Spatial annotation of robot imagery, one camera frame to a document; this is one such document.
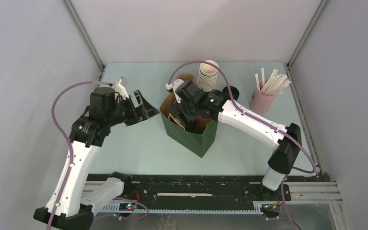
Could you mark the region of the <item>green paper bag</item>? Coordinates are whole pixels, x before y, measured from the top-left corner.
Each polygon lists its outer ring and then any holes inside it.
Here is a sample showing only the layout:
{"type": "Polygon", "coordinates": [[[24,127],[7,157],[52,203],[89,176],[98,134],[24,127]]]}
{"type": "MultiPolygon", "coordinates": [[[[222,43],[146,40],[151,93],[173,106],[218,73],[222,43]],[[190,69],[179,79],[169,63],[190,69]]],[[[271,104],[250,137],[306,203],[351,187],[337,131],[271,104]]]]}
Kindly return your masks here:
{"type": "Polygon", "coordinates": [[[160,106],[161,116],[167,135],[200,158],[205,155],[215,141],[218,127],[218,115],[223,111],[223,105],[227,101],[219,90],[212,90],[207,93],[206,104],[214,111],[215,118],[198,118],[193,132],[183,130],[168,119],[167,106],[175,101],[173,92],[167,96],[160,106]]]}

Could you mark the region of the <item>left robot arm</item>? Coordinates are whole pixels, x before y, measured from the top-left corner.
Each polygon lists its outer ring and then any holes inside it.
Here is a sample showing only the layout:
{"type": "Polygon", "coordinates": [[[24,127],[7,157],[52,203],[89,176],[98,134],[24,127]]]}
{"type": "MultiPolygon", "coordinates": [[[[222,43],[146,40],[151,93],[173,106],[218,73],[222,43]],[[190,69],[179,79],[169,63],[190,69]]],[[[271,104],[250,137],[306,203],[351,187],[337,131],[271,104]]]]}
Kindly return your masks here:
{"type": "Polygon", "coordinates": [[[100,187],[82,196],[89,169],[111,133],[111,127],[121,123],[132,126],[160,113],[139,90],[134,91],[137,107],[123,90],[122,86],[94,89],[90,104],[72,124],[70,134],[65,136],[69,151],[58,184],[47,204],[37,208],[33,215],[48,228],[87,230],[111,200],[116,197],[124,200],[132,195],[130,184],[110,176],[100,187]]]}

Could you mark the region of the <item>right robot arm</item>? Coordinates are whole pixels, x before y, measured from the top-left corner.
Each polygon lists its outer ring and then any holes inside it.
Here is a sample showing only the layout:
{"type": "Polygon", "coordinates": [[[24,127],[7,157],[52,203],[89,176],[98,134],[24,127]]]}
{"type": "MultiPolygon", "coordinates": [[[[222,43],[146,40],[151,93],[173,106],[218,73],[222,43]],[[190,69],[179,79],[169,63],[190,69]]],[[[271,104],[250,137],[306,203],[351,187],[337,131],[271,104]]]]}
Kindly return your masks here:
{"type": "Polygon", "coordinates": [[[299,154],[299,148],[291,139],[301,143],[300,128],[274,123],[229,99],[228,93],[219,90],[206,92],[188,80],[175,80],[166,84],[166,90],[173,93],[175,101],[167,107],[168,119],[181,129],[196,131],[196,120],[211,119],[235,127],[265,144],[272,155],[268,169],[260,186],[260,196],[265,200],[274,199],[279,186],[290,173],[299,154]]]}

